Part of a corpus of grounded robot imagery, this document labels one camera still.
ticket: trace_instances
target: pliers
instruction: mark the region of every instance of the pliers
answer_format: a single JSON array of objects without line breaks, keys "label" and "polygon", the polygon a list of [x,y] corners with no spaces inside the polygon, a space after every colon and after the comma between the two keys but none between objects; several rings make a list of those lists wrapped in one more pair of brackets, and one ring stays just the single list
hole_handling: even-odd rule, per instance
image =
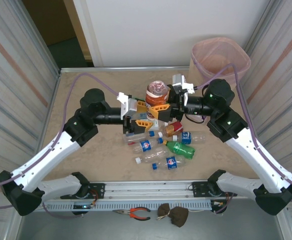
[{"label": "pliers", "polygon": [[134,218],[134,219],[136,219],[138,221],[147,221],[147,220],[151,219],[149,216],[148,217],[136,216],[133,212],[136,212],[138,210],[143,210],[143,211],[147,211],[147,212],[151,211],[146,207],[139,206],[139,207],[136,207],[136,208],[131,208],[129,210],[126,210],[126,209],[113,210],[113,212],[118,213],[118,214],[129,215],[131,218]]}]

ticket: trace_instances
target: tabletop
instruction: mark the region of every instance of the tabletop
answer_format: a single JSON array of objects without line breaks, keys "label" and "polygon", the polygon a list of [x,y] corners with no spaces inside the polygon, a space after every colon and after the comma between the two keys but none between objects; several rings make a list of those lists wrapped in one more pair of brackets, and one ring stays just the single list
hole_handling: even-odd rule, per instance
[{"label": "tabletop", "polygon": [[[62,73],[50,120],[44,139],[47,145],[57,134],[63,118],[63,106],[70,86],[80,72]],[[166,84],[172,83],[172,76],[183,74],[187,79],[187,70],[145,70],[145,71],[93,71],[90,72],[116,92],[123,92],[136,98],[144,99],[147,85],[155,80]],[[66,120],[72,117],[80,107],[80,99],[85,92],[99,88],[105,94],[105,100],[111,107],[120,107],[116,96],[94,79],[81,76],[72,90],[67,106]],[[231,107],[243,116],[239,99],[236,95]],[[183,118],[185,131],[204,131],[204,144],[191,145],[196,149],[192,160],[183,167],[174,170],[153,170],[150,164],[136,164],[130,146],[122,142],[123,128],[120,125],[98,125],[95,135],[78,151],[74,152],[55,167],[45,178],[52,180],[63,178],[73,172],[81,172],[89,181],[168,181],[207,179],[216,170],[222,169],[233,175],[256,178],[257,175],[237,152],[219,138],[212,135],[205,124],[192,123]]]}]

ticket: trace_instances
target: white wall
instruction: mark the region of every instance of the white wall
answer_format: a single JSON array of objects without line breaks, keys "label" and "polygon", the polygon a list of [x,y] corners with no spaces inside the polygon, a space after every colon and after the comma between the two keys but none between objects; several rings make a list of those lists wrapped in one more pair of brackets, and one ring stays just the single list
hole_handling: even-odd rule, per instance
[{"label": "white wall", "polygon": [[96,67],[189,65],[192,46],[245,47],[269,0],[74,0]]}]

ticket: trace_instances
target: floor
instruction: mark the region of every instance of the floor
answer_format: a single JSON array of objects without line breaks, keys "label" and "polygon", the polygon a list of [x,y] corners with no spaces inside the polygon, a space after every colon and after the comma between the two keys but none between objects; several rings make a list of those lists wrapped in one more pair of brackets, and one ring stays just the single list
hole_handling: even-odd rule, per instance
[{"label": "floor", "polygon": [[87,68],[81,46],[77,38],[49,45],[48,49],[59,68]]},{"label": "floor", "polygon": [[190,212],[178,228],[166,217],[157,221],[157,212],[137,221],[111,211],[89,212],[84,218],[58,219],[45,212],[23,217],[18,240],[282,240],[277,218],[263,212],[249,199],[234,199],[226,212]]}]

